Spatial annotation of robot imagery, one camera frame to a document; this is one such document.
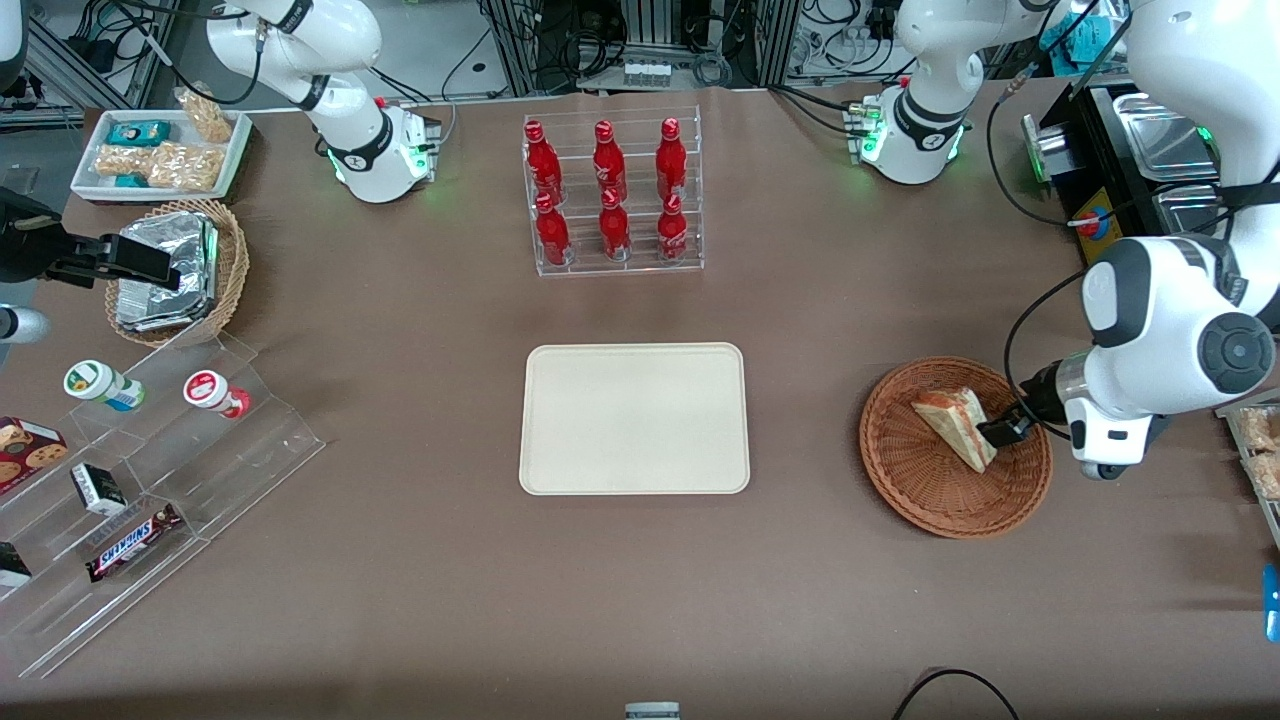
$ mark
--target white tray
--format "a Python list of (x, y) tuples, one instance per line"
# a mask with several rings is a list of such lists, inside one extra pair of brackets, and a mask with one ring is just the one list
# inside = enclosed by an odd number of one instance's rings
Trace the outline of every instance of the white tray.
[(84, 154), (81, 155), (79, 165), (76, 168), (76, 177), (72, 178), (72, 192), (84, 200), (97, 202), (169, 202), (172, 200), (216, 200), (225, 197), (236, 177), (236, 168), (239, 167), (241, 156), (244, 155), (244, 146), (248, 145), (250, 131), (253, 122), (248, 113), (225, 110), (227, 119), (232, 122), (232, 138), (227, 142), (227, 159), (223, 160), (223, 169), (218, 173), (218, 182), (209, 192), (192, 192), (173, 187), (115, 187), (115, 177), (104, 177), (93, 172), (93, 159), (97, 158), (97, 149), (106, 142), (108, 132), (115, 123), (133, 120), (168, 120), (170, 124), (169, 140), (191, 145), (209, 145), (205, 138), (196, 132), (196, 126), (191, 124), (187, 113), (183, 110), (108, 110), (97, 119), (93, 135), (88, 138)]
[(544, 345), (529, 354), (520, 443), (529, 493), (727, 495), (750, 477), (737, 347)]

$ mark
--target acrylic bottle rack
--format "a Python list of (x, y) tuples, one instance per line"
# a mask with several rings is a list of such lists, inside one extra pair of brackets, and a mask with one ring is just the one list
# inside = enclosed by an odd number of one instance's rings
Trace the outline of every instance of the acrylic bottle rack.
[[(22, 587), (0, 585), (9, 673), (52, 673), (324, 447), (266, 388), (250, 364), (255, 355), (225, 333), (192, 327), (124, 372), (146, 387), (138, 409), (83, 402), (54, 423), (68, 455), (0, 496), (0, 539), (32, 574)], [(201, 369), (248, 391), (248, 413), (228, 420), (187, 404), (182, 386)], [(81, 462), (110, 471), (128, 507), (111, 518), (86, 511), (70, 479)], [(184, 521), (91, 583), (84, 564), (166, 503)]]
[[(686, 181), (684, 214), (689, 225), (687, 249), (678, 263), (669, 263), (658, 252), (658, 218), (662, 202), (658, 197), (657, 154), (662, 140), (662, 120), (680, 120), (680, 138), (685, 143)], [(532, 173), (529, 169), (529, 143), (522, 145), (525, 191), (529, 200), (529, 228), (534, 240), (534, 260), (543, 277), (600, 275), (635, 272), (700, 270), (705, 263), (705, 232), (703, 227), (703, 122), (698, 105), (655, 108), (643, 110), (600, 110), (589, 113), (548, 113), (526, 115), (525, 120), (539, 120), (547, 140), (559, 156), (564, 176), (564, 204), (559, 211), (568, 224), (573, 261), (564, 266), (553, 265), (543, 256), (538, 241), (538, 210), (534, 199)], [(595, 178), (591, 156), (595, 152), (595, 123), (613, 123), (613, 136), (622, 149), (626, 161), (627, 211), (631, 228), (631, 256), (622, 263), (604, 254), (600, 236), (600, 188)]]

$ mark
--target round wicker tray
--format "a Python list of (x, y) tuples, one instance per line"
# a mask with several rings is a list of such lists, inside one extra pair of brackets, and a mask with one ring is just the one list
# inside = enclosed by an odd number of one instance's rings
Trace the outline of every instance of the round wicker tray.
[(987, 416), (1014, 402), (1005, 378), (964, 357), (924, 357), (896, 368), (867, 398), (858, 439), (876, 489), (900, 515), (948, 538), (992, 537), (1020, 525), (1039, 507), (1053, 475), (1048, 434), (1002, 447), (975, 473), (915, 414), (927, 389), (973, 388)]
[[(178, 200), (165, 202), (147, 213), (146, 217), (154, 218), (182, 210), (204, 213), (218, 225), (218, 305), (202, 322), (205, 328), (216, 333), (230, 322), (232, 315), (236, 313), (236, 306), (239, 305), (241, 292), (244, 290), (244, 277), (248, 275), (248, 246), (244, 243), (244, 232), (241, 231), (239, 223), (236, 222), (236, 215), (216, 200)], [(110, 281), (106, 283), (106, 322), (111, 324), (111, 328), (120, 337), (148, 347), (160, 347), (173, 338), (173, 336), (186, 329), (168, 328), (145, 333), (125, 331), (115, 322), (115, 301), (119, 293), (119, 282)]]

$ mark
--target snickers bar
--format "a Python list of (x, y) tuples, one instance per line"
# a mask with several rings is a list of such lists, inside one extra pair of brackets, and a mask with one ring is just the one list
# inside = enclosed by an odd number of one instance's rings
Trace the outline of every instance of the snickers bar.
[(72, 468), (72, 479), (76, 480), (76, 492), (79, 493), (84, 510), (90, 512), (110, 518), (128, 505), (111, 473), (101, 468), (81, 462)]
[(13, 543), (0, 542), (0, 585), (19, 588), (31, 579), (31, 570), (18, 557)]
[(142, 523), (129, 534), (120, 538), (119, 542), (106, 548), (97, 559), (84, 564), (84, 568), (88, 570), (90, 582), (96, 583), (115, 573), (115, 570), (137, 557), (143, 550), (155, 544), (160, 539), (160, 536), (180, 524), (182, 518), (178, 516), (173, 505), (165, 505), (164, 510), (159, 510), (155, 515), (147, 518), (146, 523)]

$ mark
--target white bottle with green cap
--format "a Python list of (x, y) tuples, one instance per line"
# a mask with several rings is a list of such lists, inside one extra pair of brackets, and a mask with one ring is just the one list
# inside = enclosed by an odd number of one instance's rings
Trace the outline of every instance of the white bottle with green cap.
[(147, 396), (142, 383), (125, 378), (106, 363), (97, 360), (81, 360), (67, 370), (63, 388), (74, 398), (101, 402), (120, 413), (128, 413), (142, 405)]

